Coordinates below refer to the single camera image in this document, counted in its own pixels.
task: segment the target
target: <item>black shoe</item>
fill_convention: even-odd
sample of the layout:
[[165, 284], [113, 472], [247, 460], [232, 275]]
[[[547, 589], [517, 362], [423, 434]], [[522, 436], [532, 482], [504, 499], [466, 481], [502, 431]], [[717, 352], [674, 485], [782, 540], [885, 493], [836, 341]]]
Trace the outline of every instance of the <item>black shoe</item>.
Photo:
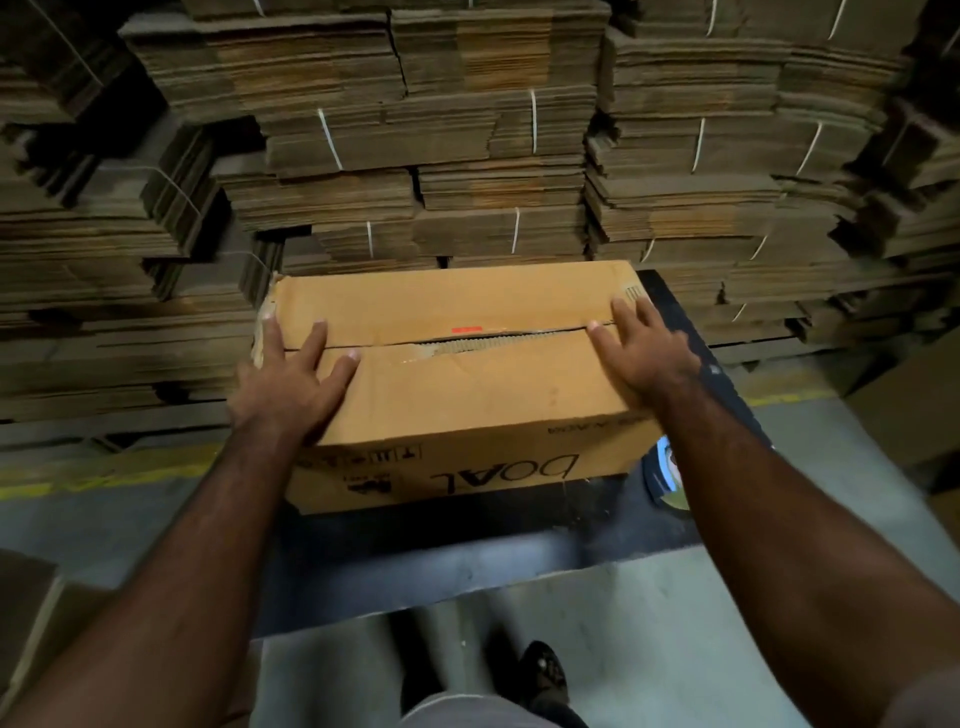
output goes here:
[[542, 642], [530, 643], [518, 668], [520, 687], [520, 705], [529, 706], [545, 692], [550, 692], [556, 702], [568, 705], [569, 693], [566, 688], [566, 674], [560, 664], [557, 653]]

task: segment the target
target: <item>cardboard box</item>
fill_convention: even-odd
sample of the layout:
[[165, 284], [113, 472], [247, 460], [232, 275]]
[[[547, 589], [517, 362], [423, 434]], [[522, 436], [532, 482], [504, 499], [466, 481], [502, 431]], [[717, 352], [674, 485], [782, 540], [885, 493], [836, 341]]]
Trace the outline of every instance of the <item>cardboard box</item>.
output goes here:
[[329, 322], [319, 376], [363, 358], [287, 497], [303, 513], [625, 473], [660, 427], [586, 333], [646, 296], [624, 261], [279, 279], [288, 350]]
[[[107, 607], [115, 592], [72, 582], [56, 564], [0, 548], [0, 719]], [[219, 725], [243, 728], [256, 703], [263, 642], [250, 643]]]

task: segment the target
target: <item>warehouse floor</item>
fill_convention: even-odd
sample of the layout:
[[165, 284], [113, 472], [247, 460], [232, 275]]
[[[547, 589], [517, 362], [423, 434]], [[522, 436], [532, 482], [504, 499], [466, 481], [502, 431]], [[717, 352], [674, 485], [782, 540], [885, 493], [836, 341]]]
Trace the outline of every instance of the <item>warehouse floor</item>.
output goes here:
[[[960, 552], [840, 400], [774, 404], [756, 414], [784, 456], [960, 598]], [[0, 546], [112, 586], [194, 485], [182, 478], [0, 501]], [[573, 707], [594, 728], [804, 725], [701, 547], [425, 610], [451, 689], [489, 690], [480, 643], [491, 614], [518, 642], [541, 639], [557, 650]], [[254, 728], [391, 725], [399, 677], [382, 617], [274, 638], [265, 649]]]

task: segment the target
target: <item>cardboard edge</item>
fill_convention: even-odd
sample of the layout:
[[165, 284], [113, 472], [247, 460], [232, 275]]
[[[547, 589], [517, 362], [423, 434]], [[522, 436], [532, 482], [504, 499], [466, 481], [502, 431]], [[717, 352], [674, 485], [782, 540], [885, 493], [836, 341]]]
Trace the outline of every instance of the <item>cardboard edge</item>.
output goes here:
[[253, 366], [257, 369], [263, 367], [263, 322], [270, 316], [276, 316], [276, 285], [285, 278], [288, 277], [274, 271], [270, 279], [270, 286], [267, 288], [267, 295], [263, 297], [263, 303], [256, 311], [250, 358]]

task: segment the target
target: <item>yellow floor line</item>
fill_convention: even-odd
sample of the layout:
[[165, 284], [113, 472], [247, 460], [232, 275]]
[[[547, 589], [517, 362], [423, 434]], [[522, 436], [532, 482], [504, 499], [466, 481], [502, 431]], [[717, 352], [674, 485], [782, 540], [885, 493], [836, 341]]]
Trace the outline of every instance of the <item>yellow floor line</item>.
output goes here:
[[[745, 401], [751, 407], [762, 407], [834, 397], [837, 397], [837, 393], [832, 390], [810, 390], [745, 398]], [[220, 447], [218, 444], [132, 450], [85, 460], [55, 461], [0, 471], [0, 501], [126, 488], [178, 477], [200, 477], [213, 463]]]
[[832, 389], [811, 390], [808, 392], [791, 392], [789, 394], [771, 395], [769, 397], [747, 397], [744, 401], [751, 407], [763, 407], [767, 404], [795, 404], [801, 401], [834, 400], [839, 395]]

